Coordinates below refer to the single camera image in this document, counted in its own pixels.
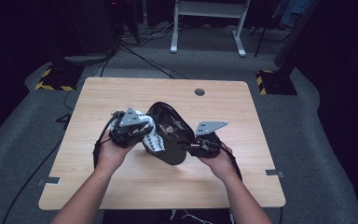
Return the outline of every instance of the person's right hand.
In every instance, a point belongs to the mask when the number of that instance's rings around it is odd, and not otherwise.
[[[127,148],[115,145],[110,139],[108,130],[101,140],[100,155],[98,156],[98,163],[95,170],[112,175],[113,172],[123,163],[127,153],[129,153],[134,147],[135,145]]]
[[[228,147],[227,149],[229,152],[232,153],[231,148]],[[199,158],[199,159],[200,161],[208,165],[211,168],[213,174],[217,178],[221,179],[222,181],[225,181],[231,177],[238,178],[230,158],[228,157],[227,153],[222,149],[220,149],[220,153],[214,158],[210,158],[210,159]]]

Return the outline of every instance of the hole in table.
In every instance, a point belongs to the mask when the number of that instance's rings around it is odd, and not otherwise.
[[[194,92],[195,92],[196,95],[198,95],[198,96],[203,96],[203,95],[205,95],[205,91],[204,91],[203,89],[196,89]]]

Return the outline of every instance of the white table leg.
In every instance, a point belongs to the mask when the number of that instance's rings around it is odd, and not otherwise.
[[[178,50],[178,23],[179,23],[179,0],[175,3],[175,15],[173,17],[173,33],[171,42],[171,53],[176,53]]]
[[[240,22],[238,24],[238,29],[237,29],[237,31],[232,32],[232,34],[234,36],[235,44],[237,45],[238,53],[240,54],[240,57],[246,56],[246,52],[245,52],[245,49],[241,42],[240,35],[241,35],[243,23],[245,22],[245,17],[246,17],[247,11],[248,11],[248,7],[247,7],[247,4],[245,4],[245,6],[243,7],[243,10],[242,10],[242,13],[241,13]]]

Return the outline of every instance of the white stand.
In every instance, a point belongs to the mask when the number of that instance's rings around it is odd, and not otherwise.
[[[232,31],[235,44],[237,45],[238,53],[241,57],[246,56],[243,48],[240,35],[245,21],[246,12],[248,10],[249,1],[245,4],[224,4],[224,3],[207,3],[207,2],[187,2],[176,0],[174,25],[171,42],[171,53],[176,53],[178,50],[178,22],[179,15],[187,16],[208,16],[208,17],[223,17],[223,18],[237,18],[240,19],[237,31]]]

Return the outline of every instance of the black cable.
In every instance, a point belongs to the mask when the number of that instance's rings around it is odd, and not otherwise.
[[[102,145],[103,143],[108,142],[108,141],[112,141],[112,138],[108,138],[108,139],[104,140],[103,142],[100,143],[100,145]]]
[[[232,155],[232,153],[228,150],[228,147],[224,142],[221,143],[222,143],[221,149],[223,149],[227,153],[229,159],[231,160],[232,165],[234,166],[235,171],[237,172],[237,176],[240,178],[240,180],[242,180],[241,170],[236,162],[234,155]]]
[[[104,68],[106,67],[107,63],[109,63],[109,61],[110,61],[110,59],[111,59],[112,57],[113,57],[113,55],[106,60],[106,62],[105,62],[104,65],[103,65],[103,70],[104,70]]]
[[[101,135],[100,137],[98,138],[98,140],[95,142],[95,145],[94,145],[94,150],[92,151],[92,159],[93,159],[93,162],[94,162],[94,168],[97,166],[97,163],[98,163],[98,157],[100,156],[100,146],[101,144],[105,143],[106,141],[104,142],[101,142],[101,140],[103,139],[103,136],[104,134],[106,133],[107,129],[109,128],[109,125],[113,122],[114,119],[117,119],[119,117],[119,114],[121,112],[120,111],[116,111],[113,115],[112,115],[112,118],[107,121],[106,125],[104,126],[103,128],[103,131],[101,132]]]
[[[133,52],[131,52],[131,51],[127,51],[127,50],[124,50],[124,49],[122,49],[122,50],[123,50],[124,52],[126,52],[126,53],[135,55],[135,54],[134,54]],[[174,73],[180,75],[180,76],[183,77],[184,79],[188,79],[188,78],[187,78],[185,75],[183,75],[182,73],[180,73],[180,72],[178,72],[178,71],[175,71],[175,70],[173,70],[172,68],[170,68],[170,67],[168,67],[168,66],[165,66],[165,65],[163,65],[163,64],[161,64],[161,63],[156,63],[155,61],[150,60],[150,59],[146,59],[145,57],[142,57],[142,59],[143,59],[143,60],[146,60],[146,61],[149,61],[149,62],[151,62],[151,63],[155,63],[155,64],[157,64],[157,65],[159,65],[159,66],[161,66],[161,67],[165,67],[165,68],[167,68],[167,69],[170,69],[171,71],[173,71]]]
[[[20,197],[22,191],[25,189],[25,187],[28,185],[28,183],[31,181],[31,179],[34,177],[34,175],[37,173],[37,171],[39,171],[40,167],[42,167],[42,165],[48,160],[48,158],[51,156],[51,154],[53,154],[53,152],[58,148],[58,146],[60,145],[61,142],[62,142],[62,138],[57,143],[57,145],[49,152],[49,154],[46,156],[46,158],[44,158],[42,160],[42,162],[39,164],[39,166],[37,166],[37,168],[34,170],[34,172],[31,174],[31,176],[28,177],[27,181],[25,181],[25,183],[22,185],[20,191],[17,193],[16,197],[13,199],[13,201],[11,202],[9,208],[7,209],[7,212],[5,214],[4,220],[2,221],[2,224],[6,223],[7,217],[9,215],[10,211],[11,211],[11,208],[13,207],[13,205],[17,201],[17,199]]]
[[[126,45],[127,47],[137,47],[137,46],[139,47],[139,46],[143,46],[143,45],[147,44],[148,42],[150,42],[151,40],[155,40],[155,39],[156,39],[156,38],[154,38],[155,33],[158,33],[158,35],[160,35],[160,34],[162,34],[163,31],[165,31],[165,30],[170,30],[170,27],[172,27],[172,24],[169,24],[169,25],[167,25],[167,26],[164,27],[164,28],[158,28],[158,30],[157,30],[157,28],[153,28],[153,31],[150,32],[150,33],[147,33],[147,31],[150,29],[150,28],[147,28],[146,31],[145,31],[143,34],[139,34],[139,35],[138,35],[138,36],[141,36],[142,39],[141,39],[139,42],[137,42],[137,43],[129,43],[129,42],[126,42],[125,39],[130,39],[130,38],[131,38],[131,39],[135,39],[135,37],[134,37],[133,35],[129,35],[128,37],[122,36],[123,41],[121,42],[121,44],[124,44],[124,45]]]
[[[279,224],[282,224],[282,221],[283,221],[283,207],[281,207],[281,213],[279,215]]]
[[[142,57],[141,55],[135,53],[133,50],[127,48],[124,45],[121,45],[124,49],[128,50],[129,52],[131,52],[133,55],[136,55],[137,57],[139,57],[140,59],[144,60],[146,63],[152,65],[153,67],[157,68],[160,72],[164,73],[165,75],[167,75],[168,77],[175,79],[173,76],[171,76],[169,73],[165,72],[164,70],[160,69],[159,67],[153,65],[150,61],[148,61],[146,58]]]
[[[162,39],[164,38],[165,36],[167,36],[169,34],[169,31],[172,30],[173,28],[170,27],[170,28],[167,28],[166,31],[165,31],[165,34],[159,34],[158,37],[155,37],[154,35],[151,36],[151,38],[147,39],[144,43],[140,44],[139,46],[144,46],[145,44],[149,43],[150,41],[152,40],[158,40],[158,39]]]
[[[98,65],[98,67],[97,67],[97,69],[95,70],[95,72],[94,72],[94,74],[92,75],[92,77],[95,77],[95,75],[97,75],[97,72],[98,72],[98,70],[100,69],[101,65],[103,65],[103,62],[100,63],[100,65]],[[79,88],[79,87],[80,87],[81,85],[83,85],[83,84],[84,84],[84,81],[81,82],[80,84],[78,84],[78,85],[76,86],[76,89]],[[72,107],[70,107],[70,106],[66,103],[66,99],[68,98],[69,94],[71,94],[71,92],[72,92],[72,91],[69,91],[69,92],[66,94],[65,98],[63,99],[63,105],[65,105],[65,107],[68,108],[68,109],[70,109],[70,110],[74,110]]]
[[[98,59],[87,59],[87,60],[65,59],[65,60],[74,66],[87,66],[87,65],[93,65],[96,63],[102,63],[105,60],[107,60],[109,57],[110,57],[110,54],[106,54],[104,57],[98,58]]]

